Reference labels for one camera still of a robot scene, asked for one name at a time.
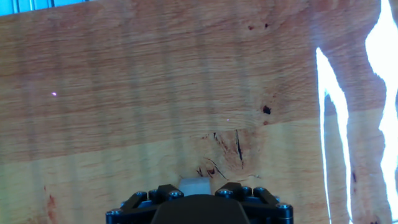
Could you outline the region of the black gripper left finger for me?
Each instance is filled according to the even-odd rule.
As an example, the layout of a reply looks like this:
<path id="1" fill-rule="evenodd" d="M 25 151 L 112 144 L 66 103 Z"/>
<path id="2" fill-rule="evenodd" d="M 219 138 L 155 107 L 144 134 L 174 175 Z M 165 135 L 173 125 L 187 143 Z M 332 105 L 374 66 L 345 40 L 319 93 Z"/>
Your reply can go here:
<path id="1" fill-rule="evenodd" d="M 119 208 L 106 212 L 106 224 L 150 224 L 163 203 L 182 197 L 183 192 L 171 184 L 148 192 L 138 191 Z"/>

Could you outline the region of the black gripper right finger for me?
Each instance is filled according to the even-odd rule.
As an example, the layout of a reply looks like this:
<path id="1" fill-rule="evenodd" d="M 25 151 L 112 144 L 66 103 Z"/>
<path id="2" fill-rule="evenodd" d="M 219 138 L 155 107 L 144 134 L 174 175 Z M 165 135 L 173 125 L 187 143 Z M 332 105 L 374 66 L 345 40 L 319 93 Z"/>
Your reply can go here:
<path id="1" fill-rule="evenodd" d="M 293 224 L 293 206 L 281 202 L 264 187 L 251 188 L 228 182 L 215 191 L 215 196 L 226 199 L 221 208 L 239 223 Z"/>

